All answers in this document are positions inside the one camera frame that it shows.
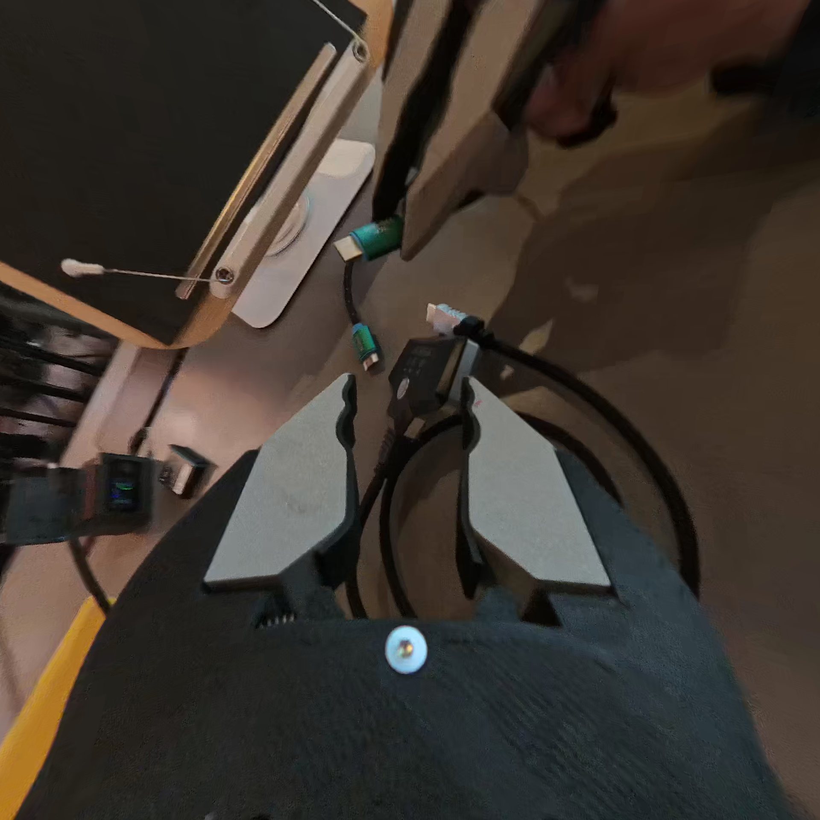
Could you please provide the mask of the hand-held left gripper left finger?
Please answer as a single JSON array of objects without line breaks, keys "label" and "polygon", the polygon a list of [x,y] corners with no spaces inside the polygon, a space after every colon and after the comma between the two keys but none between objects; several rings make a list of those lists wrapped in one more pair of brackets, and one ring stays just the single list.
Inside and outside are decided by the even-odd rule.
[{"label": "hand-held left gripper left finger", "polygon": [[282,425],[257,457],[204,576],[208,589],[290,583],[307,566],[336,589],[359,556],[355,375],[341,375]]}]

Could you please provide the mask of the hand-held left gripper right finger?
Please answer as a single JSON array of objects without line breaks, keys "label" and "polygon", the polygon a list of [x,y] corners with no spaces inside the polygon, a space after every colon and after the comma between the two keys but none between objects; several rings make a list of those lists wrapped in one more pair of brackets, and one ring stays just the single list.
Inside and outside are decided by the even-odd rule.
[{"label": "hand-held left gripper right finger", "polygon": [[536,589],[606,594],[612,583],[553,443],[476,378],[462,382],[457,570],[467,598],[496,584],[499,554]]}]

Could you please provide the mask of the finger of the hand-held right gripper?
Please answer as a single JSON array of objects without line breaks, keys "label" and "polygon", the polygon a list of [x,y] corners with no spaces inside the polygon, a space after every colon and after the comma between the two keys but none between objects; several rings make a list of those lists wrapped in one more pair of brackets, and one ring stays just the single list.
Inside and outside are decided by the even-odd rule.
[{"label": "finger of the hand-held right gripper", "polygon": [[407,190],[448,105],[472,1],[397,2],[383,66],[373,220],[404,212]]},{"label": "finger of the hand-held right gripper", "polygon": [[520,128],[496,114],[496,95],[543,1],[477,2],[448,105],[404,200],[403,260],[415,258],[471,197],[509,193],[526,167]]}]

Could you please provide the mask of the thin black cable green plugs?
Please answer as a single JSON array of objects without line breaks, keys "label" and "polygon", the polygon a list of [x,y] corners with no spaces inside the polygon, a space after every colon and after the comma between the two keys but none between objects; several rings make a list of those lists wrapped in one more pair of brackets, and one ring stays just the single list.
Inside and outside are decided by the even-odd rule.
[{"label": "thin black cable green plugs", "polygon": [[343,305],[351,325],[351,341],[364,372],[381,361],[381,352],[370,327],[363,322],[354,299],[354,268],[359,261],[375,261],[396,252],[404,232],[404,219],[394,215],[357,228],[333,242],[334,251],[343,261]]}]

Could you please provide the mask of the black hdmi switch box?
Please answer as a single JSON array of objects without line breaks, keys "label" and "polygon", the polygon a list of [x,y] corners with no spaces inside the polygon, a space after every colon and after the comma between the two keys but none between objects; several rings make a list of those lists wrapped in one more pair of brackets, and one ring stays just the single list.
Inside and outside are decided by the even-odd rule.
[{"label": "black hdmi switch box", "polygon": [[478,344],[464,336],[438,335],[407,342],[389,374],[388,417],[395,437],[416,419],[459,406],[464,380],[480,357]]}]

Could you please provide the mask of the person's right hand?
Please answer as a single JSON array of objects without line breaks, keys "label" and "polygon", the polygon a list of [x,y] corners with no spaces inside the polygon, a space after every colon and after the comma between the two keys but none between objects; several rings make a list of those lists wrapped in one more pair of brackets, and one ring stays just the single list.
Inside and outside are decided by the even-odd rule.
[{"label": "person's right hand", "polygon": [[544,138],[585,129],[607,89],[661,94],[718,67],[783,56],[809,1],[607,2],[530,96],[525,119]]}]

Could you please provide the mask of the small black battery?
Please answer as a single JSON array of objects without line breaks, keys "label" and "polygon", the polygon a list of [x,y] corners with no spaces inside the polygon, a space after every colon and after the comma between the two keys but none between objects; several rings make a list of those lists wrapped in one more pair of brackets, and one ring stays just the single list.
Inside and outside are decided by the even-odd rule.
[{"label": "small black battery", "polygon": [[195,497],[212,474],[214,464],[184,445],[170,445],[161,463],[158,482],[171,494],[188,500]]}]

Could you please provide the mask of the black power bank with display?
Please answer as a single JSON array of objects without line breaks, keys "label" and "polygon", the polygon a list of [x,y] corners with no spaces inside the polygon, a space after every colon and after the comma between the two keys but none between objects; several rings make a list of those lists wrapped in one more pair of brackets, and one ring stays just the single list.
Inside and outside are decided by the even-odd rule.
[{"label": "black power bank with display", "polygon": [[81,467],[49,466],[12,479],[2,513],[11,546],[119,536],[152,519],[152,459],[100,453]]}]

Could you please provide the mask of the wooden board with black panel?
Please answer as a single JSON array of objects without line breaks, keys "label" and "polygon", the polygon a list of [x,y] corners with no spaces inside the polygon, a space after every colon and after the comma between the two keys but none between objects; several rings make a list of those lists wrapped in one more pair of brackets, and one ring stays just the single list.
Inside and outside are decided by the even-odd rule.
[{"label": "wooden board with black panel", "polygon": [[[367,42],[362,97],[394,4],[322,3]],[[217,299],[203,282],[73,279],[60,263],[198,276],[299,81],[350,34],[312,2],[2,2],[1,16],[2,284],[141,347],[207,340],[249,280]]]}]

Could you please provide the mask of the yellow plastic bin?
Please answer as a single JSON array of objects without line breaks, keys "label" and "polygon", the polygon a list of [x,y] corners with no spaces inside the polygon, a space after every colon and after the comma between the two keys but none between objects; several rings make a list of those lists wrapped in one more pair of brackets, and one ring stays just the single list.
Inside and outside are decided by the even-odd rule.
[{"label": "yellow plastic bin", "polygon": [[67,700],[104,613],[93,598],[80,606],[1,746],[1,818],[17,815],[51,749]]}]

